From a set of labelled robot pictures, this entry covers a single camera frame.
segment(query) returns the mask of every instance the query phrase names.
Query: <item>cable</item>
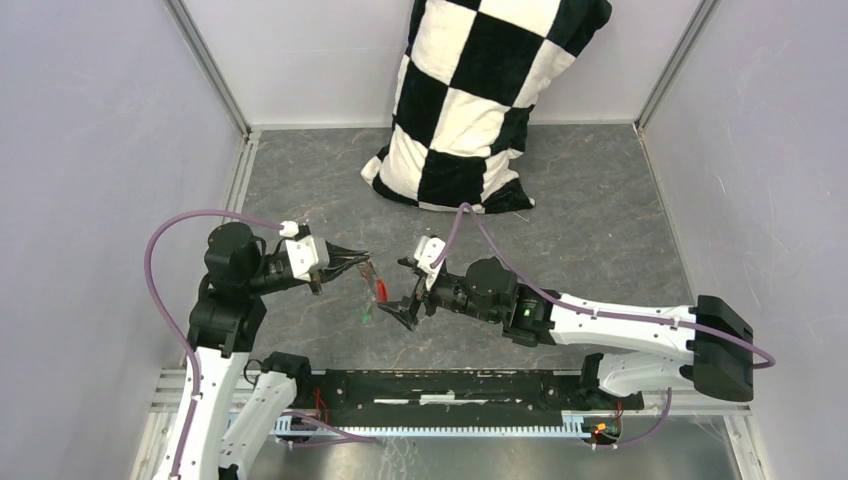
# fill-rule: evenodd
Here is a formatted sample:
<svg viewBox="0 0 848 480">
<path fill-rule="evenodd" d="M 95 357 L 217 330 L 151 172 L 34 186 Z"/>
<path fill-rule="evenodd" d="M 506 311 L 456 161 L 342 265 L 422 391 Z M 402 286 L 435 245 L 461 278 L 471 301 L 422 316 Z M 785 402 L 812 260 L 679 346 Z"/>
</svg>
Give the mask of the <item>cable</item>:
<svg viewBox="0 0 848 480">
<path fill-rule="evenodd" d="M 253 363 L 253 362 L 258 363 L 259 366 L 262 367 L 262 361 L 257 360 L 255 358 L 251 358 L 250 360 L 247 361 L 247 363 L 244 364 L 244 368 L 241 370 L 241 376 L 244 377 L 245 382 L 247 382 L 247 383 L 249 383 L 249 384 L 251 384 L 255 387 L 256 386 L 256 379 L 254 378 L 253 381 L 251 382 L 250 379 L 247 378 L 247 367 L 249 367 L 250 364 Z"/>
<path fill-rule="evenodd" d="M 195 355 L 194 350 L 192 350 L 191 344 L 188 343 L 188 339 L 185 334 L 182 330 L 180 330 L 179 325 L 177 325 L 177 322 L 175 322 L 174 318 L 171 317 L 171 314 L 168 313 L 168 309 L 165 308 L 165 304 L 159 296 L 159 291 L 156 289 L 156 284 L 153 282 L 153 248 L 156 246 L 156 242 L 159 241 L 159 237 L 161 237 L 166 230 L 183 220 L 195 217 L 234 218 L 236 220 L 241 220 L 242 222 L 268 227 L 272 230 L 280 230 L 279 223 L 263 220 L 251 215 L 228 212 L 226 210 L 193 210 L 191 212 L 185 212 L 171 217 L 168 221 L 160 225 L 155 232 L 153 232 L 153 235 L 147 242 L 147 248 L 144 250 L 144 279 L 147 282 L 147 290 L 150 292 L 150 297 L 153 299 L 153 303 L 156 305 L 156 308 L 159 310 L 162 318 L 165 319 L 165 323 L 168 324 L 168 328 L 171 329 L 171 332 L 173 332 L 174 336 L 177 337 L 177 340 L 180 342 L 183 350 L 185 350 L 186 358 L 188 358 L 192 372 L 191 401 L 188 404 L 185 423 L 183 423 L 183 428 L 180 431 L 180 438 L 177 441 L 177 448 L 174 451 L 174 463 L 171 464 L 170 472 L 171 476 L 177 476 L 179 474 L 180 462 L 182 461 L 185 445 L 188 441 L 188 432 L 191 430 L 191 422 L 194 420 L 194 413 L 197 410 L 197 397 L 200 395 L 200 362 L 197 360 L 197 356 Z"/>
<path fill-rule="evenodd" d="M 327 441 L 327 442 L 291 443 L 291 444 L 289 444 L 293 448 L 325 447 L 325 446 L 328 446 L 328 445 L 339 445 L 339 444 L 342 444 L 342 443 L 356 443 L 356 442 L 361 442 L 361 443 L 376 443 L 377 442 L 377 439 L 375 437 L 363 437 L 361 435 L 355 435 L 353 433 L 345 432 L 344 430 L 340 430 L 340 429 L 338 429 L 338 428 L 336 428 L 336 427 L 334 427 L 334 426 L 332 426 L 328 423 L 324 423 L 321 420 L 318 420 L 317 418 L 310 417 L 309 415 L 307 415 L 305 413 L 283 412 L 283 414 L 281 416 L 282 417 L 297 417 L 297 418 L 303 420 L 304 422 L 311 423 L 311 424 L 313 424 L 313 425 L 315 425 L 319 428 L 323 428 L 324 430 L 328 430 L 330 432 L 333 432 L 335 434 L 338 434 L 338 435 L 345 437 L 345 438 L 340 439 L 340 440 L 330 440 L 330 441 Z"/>
<path fill-rule="evenodd" d="M 519 270 L 517 270 L 515 268 L 515 266 L 512 265 L 512 262 L 510 262 L 509 259 L 506 258 L 506 256 L 503 254 L 503 252 L 495 244 L 495 240 L 494 240 L 494 238 L 492 238 L 492 234 L 489 233 L 488 229 L 486 228 L 486 225 L 483 223 L 483 220 L 481 220 L 477 216 L 477 214 L 471 208 L 471 205 L 469 205 L 468 203 L 463 203 L 457 209 L 456 218 L 454 219 L 453 225 L 451 226 L 450 234 L 448 235 L 448 238 L 445 241 L 445 248 L 442 250 L 442 253 L 440 253 L 439 256 L 436 257 L 436 260 L 434 260 L 433 263 L 430 264 L 430 266 L 432 268 L 436 268 L 439 265 L 439 263 L 441 263 L 448 256 L 448 252 L 450 251 L 451 246 L 453 246 L 453 241 L 456 238 L 457 231 L 459 230 L 459 225 L 462 222 L 462 213 L 464 211 L 468 211 L 468 213 L 471 214 L 471 219 L 474 220 L 474 223 L 477 224 L 477 228 L 480 229 L 480 233 L 483 234 L 483 237 L 486 238 L 486 241 L 489 243 L 489 246 L 492 247 L 492 251 L 495 252 L 495 256 L 498 257 L 498 260 L 500 260 L 501 263 L 503 263 L 506 266 L 506 268 L 508 268 L 509 270 L 514 272 L 518 276 L 518 278 L 520 278 L 528 287 L 530 287 L 531 290 L 536 292 L 540 297 L 544 298 L 545 300 L 553 303 L 554 305 L 565 308 L 566 310 L 570 310 L 572 312 L 578 312 L 578 313 L 582 313 L 584 315 L 591 315 L 591 316 L 595 316 L 595 317 L 598 317 L 598 318 L 611 318 L 611 319 L 614 319 L 614 320 L 628 320 L 628 321 L 632 321 L 632 322 L 654 323 L 654 324 L 658 324 L 658 325 L 677 326 L 677 327 L 689 328 L 689 329 L 696 330 L 696 331 L 699 331 L 699 332 L 702 332 L 702 333 L 706 333 L 708 335 L 712 335 L 714 337 L 728 341 L 728 342 L 730 342 L 734 345 L 742 347 L 745 350 L 748 350 L 749 352 L 755 353 L 755 354 L 759 355 L 760 357 L 764 358 L 765 362 L 755 363 L 753 365 L 753 368 L 755 368 L 755 369 L 773 367 L 777 363 L 775 358 L 770 353 L 763 350 L 762 348 L 759 348 L 759 347 L 757 347 L 757 346 L 755 346 L 751 343 L 748 343 L 748 342 L 746 342 L 746 341 L 744 341 L 744 340 L 742 340 L 738 337 L 735 337 L 735 336 L 733 336 L 729 333 L 722 332 L 721 330 L 717 330 L 717 329 L 712 328 L 712 327 L 707 327 L 705 325 L 701 325 L 701 324 L 694 323 L 694 322 L 688 322 L 688 321 L 685 321 L 685 320 L 681 320 L 679 322 L 676 322 L 676 325 L 675 325 L 675 321 L 672 320 L 672 319 L 665 318 L 665 317 L 657 317 L 657 316 L 652 316 L 652 315 L 637 315 L 637 314 L 631 314 L 631 313 L 611 312 L 611 311 L 595 311 L 594 309 L 582 307 L 582 306 L 579 306 L 579 305 L 573 305 L 573 304 L 570 304 L 570 303 L 567 303 L 567 302 L 563 302 L 560 299 L 552 297 L 551 295 L 546 293 L 542 289 L 542 287 L 540 287 L 533 280 L 531 280 L 529 277 L 527 277 L 527 275 L 524 275 Z"/>
<path fill-rule="evenodd" d="M 598 445 L 598 444 L 595 444 L 595 445 L 592 446 L 592 449 L 593 450 L 595 450 L 595 449 L 617 450 L 617 449 L 622 448 L 622 447 L 630 447 L 630 446 L 636 445 L 637 443 L 642 443 L 646 440 L 650 440 L 654 435 L 657 434 L 657 432 L 660 431 L 663 424 L 665 424 L 665 421 L 668 419 L 668 414 L 669 414 L 670 411 L 671 411 L 671 389 L 669 388 L 668 390 L 666 390 L 665 408 L 663 408 L 662 413 L 660 413 L 660 418 L 659 418 L 659 420 L 657 420 L 657 423 L 655 423 L 654 426 L 651 427 L 650 430 L 645 432 L 642 436 L 636 437 L 636 438 L 631 439 L 631 440 L 627 440 L 626 442 L 615 443 L 613 445 Z"/>
</svg>

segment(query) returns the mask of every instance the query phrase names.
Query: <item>black wire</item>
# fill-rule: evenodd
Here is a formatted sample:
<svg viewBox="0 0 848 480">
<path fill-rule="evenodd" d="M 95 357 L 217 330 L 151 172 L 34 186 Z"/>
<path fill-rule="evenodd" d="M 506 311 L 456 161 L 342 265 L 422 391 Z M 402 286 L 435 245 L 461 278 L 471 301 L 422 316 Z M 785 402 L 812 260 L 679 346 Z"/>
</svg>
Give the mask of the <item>black wire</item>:
<svg viewBox="0 0 848 480">
<path fill-rule="evenodd" d="M 257 360 L 257 359 L 255 359 L 255 358 L 251 358 L 250 360 L 248 360 L 248 361 L 247 361 L 247 363 L 245 363 L 245 364 L 244 364 L 244 369 L 241 371 L 241 376 L 242 376 L 242 377 L 244 377 L 244 380 L 245 380 L 247 383 L 249 383 L 249 384 L 251 384 L 251 385 L 253 385 L 253 386 L 255 387 L 255 386 L 256 386 L 256 380 L 254 379 L 254 380 L 251 382 L 251 381 L 250 381 L 250 379 L 249 379 L 249 378 L 247 378 L 247 367 L 249 367 L 249 366 L 250 366 L 250 363 L 251 363 L 251 362 L 256 362 L 256 363 L 258 363 L 258 364 L 259 364 L 259 366 L 260 366 L 260 367 L 262 367 L 262 361 L 261 361 L 261 360 Z"/>
</svg>

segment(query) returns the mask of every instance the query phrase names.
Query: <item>red object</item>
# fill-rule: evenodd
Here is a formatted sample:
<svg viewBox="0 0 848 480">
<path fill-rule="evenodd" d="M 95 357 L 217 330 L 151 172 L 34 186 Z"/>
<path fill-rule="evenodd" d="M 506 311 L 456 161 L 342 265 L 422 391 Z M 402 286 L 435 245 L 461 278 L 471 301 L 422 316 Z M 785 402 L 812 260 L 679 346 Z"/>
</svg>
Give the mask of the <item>red object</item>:
<svg viewBox="0 0 848 480">
<path fill-rule="evenodd" d="M 377 279 L 377 301 L 378 302 L 387 302 L 389 301 L 389 294 L 386 292 L 386 284 L 383 283 L 379 278 Z"/>
</svg>

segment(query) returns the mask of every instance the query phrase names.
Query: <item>checkered pillow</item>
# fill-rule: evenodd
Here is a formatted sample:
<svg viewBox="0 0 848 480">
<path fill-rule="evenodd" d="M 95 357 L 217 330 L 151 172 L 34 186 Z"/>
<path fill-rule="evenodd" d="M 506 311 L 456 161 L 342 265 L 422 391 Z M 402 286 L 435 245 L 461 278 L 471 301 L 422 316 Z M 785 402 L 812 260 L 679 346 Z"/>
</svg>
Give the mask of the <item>checkered pillow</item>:
<svg viewBox="0 0 848 480">
<path fill-rule="evenodd" d="M 430 210 L 532 208 L 509 161 L 524 152 L 539 92 L 611 11 L 606 0 L 415 0 L 392 138 L 362 178 Z"/>
</svg>

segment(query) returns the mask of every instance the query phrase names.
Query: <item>black and white checkered cushion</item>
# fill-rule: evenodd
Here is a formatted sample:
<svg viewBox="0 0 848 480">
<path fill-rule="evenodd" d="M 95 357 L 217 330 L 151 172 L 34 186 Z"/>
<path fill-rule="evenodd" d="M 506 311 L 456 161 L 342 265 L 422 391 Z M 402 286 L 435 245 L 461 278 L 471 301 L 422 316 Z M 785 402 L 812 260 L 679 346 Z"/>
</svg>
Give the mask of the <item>black and white checkered cushion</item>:
<svg viewBox="0 0 848 480">
<path fill-rule="evenodd" d="M 532 208 L 509 161 L 524 152 L 539 93 L 611 10 L 607 0 L 415 0 L 392 138 L 362 178 L 431 210 Z"/>
</svg>

